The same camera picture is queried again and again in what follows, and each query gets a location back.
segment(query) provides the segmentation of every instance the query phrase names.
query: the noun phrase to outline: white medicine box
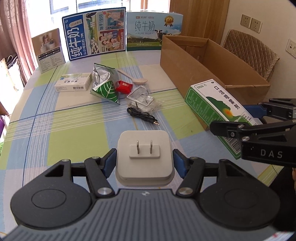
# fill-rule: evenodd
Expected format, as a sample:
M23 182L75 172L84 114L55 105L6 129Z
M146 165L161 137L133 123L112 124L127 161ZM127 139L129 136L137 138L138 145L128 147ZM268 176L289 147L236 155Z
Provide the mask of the white medicine box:
M57 92L86 91L91 83L91 79L91 73L65 74L58 79L54 88Z

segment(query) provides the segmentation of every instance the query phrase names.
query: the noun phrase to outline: table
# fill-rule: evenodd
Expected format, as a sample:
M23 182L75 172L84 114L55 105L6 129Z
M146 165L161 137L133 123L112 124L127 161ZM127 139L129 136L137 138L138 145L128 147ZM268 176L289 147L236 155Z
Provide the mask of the table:
M123 95L118 106L91 95L90 89L55 91L54 84L62 74L92 72L94 63L148 79L152 95L162 103L161 110L155 114L160 126L130 117ZM104 156L109 149L117 147L120 134L126 130L164 130L173 149L188 157L198 156L215 163L226 158L265 184L272 182L275 171L271 166L235 160L217 137L203 130L159 63L158 50L133 51L67 62L44 74L35 70L12 114L0 157L0 232L8 233L16 226L10 199L19 188L61 159L74 163L91 156ZM121 77L131 83L130 79ZM114 171L108 181L115 191L123 188ZM181 181L176 172L173 181L163 188L175 192ZM74 182L88 189L85 178L76 177ZM206 177L202 189L213 183L214 177Z

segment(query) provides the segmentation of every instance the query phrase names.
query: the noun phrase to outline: pink curtain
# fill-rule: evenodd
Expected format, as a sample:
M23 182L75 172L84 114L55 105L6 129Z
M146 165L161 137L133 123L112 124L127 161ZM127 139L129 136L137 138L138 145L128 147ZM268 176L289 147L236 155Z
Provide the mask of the pink curtain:
M29 29L26 0L0 0L0 60L16 52L27 82L37 62Z

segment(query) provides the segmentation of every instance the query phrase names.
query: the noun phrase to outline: red packet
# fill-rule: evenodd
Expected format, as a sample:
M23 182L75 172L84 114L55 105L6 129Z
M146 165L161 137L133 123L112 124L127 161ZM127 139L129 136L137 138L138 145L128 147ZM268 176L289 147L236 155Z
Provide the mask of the red packet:
M124 82L122 80L118 81L119 86L116 88L116 91L121 92L123 94L129 94L131 89L133 88L133 84Z

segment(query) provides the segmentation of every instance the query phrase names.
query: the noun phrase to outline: power adapter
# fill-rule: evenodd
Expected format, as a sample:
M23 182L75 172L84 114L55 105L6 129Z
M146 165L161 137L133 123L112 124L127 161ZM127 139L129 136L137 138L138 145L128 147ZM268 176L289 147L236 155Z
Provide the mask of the power adapter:
M127 187L168 185L175 175L168 133L125 131L117 145L115 175Z

